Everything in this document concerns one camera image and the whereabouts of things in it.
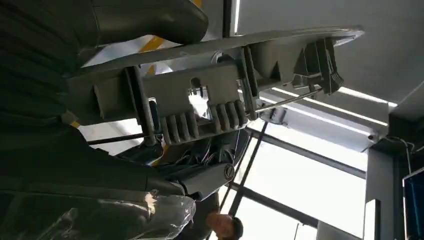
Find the ceiling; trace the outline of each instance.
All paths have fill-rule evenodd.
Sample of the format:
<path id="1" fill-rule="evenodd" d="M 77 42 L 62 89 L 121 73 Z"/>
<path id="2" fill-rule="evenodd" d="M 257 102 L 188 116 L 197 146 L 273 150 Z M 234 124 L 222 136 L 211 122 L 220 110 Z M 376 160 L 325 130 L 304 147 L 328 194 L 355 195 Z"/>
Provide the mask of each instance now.
<path id="1" fill-rule="evenodd" d="M 237 33 L 343 25 L 365 29 L 336 49 L 345 87 L 400 104 L 423 82 L 422 0 L 241 0 Z"/>

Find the gray wall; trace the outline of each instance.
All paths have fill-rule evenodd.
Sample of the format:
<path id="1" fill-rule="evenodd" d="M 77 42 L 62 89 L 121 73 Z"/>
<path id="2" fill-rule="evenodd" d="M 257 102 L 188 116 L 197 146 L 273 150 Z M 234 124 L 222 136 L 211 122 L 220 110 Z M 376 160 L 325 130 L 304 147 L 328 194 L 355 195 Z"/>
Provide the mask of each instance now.
<path id="1" fill-rule="evenodd" d="M 365 201 L 381 201 L 381 239 L 395 239 L 394 228 L 394 160 L 389 155 L 370 149 L 366 171 Z"/>

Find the clear plastic wrap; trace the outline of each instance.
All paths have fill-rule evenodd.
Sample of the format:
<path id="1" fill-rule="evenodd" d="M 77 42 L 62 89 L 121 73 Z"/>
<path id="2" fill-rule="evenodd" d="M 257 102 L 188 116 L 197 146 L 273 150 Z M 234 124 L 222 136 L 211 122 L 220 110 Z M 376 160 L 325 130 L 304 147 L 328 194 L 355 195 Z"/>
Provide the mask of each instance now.
<path id="1" fill-rule="evenodd" d="M 171 240 L 195 212 L 195 201 L 178 195 L 146 192 L 138 202 L 32 195 L 0 239 Z"/>

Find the black hair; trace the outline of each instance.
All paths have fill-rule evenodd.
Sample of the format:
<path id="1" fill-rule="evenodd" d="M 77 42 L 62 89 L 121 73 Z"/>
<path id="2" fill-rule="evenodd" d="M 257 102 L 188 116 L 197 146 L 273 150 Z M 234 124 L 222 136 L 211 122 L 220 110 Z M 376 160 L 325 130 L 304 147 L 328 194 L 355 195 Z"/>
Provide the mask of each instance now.
<path id="1" fill-rule="evenodd" d="M 224 240 L 239 240 L 243 236 L 243 223 L 239 218 L 235 216 L 232 217 L 232 226 L 234 234 L 224 238 Z"/>

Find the wall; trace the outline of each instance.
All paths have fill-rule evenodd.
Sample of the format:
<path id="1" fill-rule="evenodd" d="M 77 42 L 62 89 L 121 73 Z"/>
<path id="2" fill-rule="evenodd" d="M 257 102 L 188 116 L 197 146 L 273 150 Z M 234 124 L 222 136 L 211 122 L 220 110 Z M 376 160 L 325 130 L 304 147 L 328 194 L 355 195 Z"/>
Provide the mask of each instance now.
<path id="1" fill-rule="evenodd" d="M 370 149 L 366 172 L 365 202 L 381 201 L 381 239 L 394 240 L 394 160 L 389 155 Z"/>

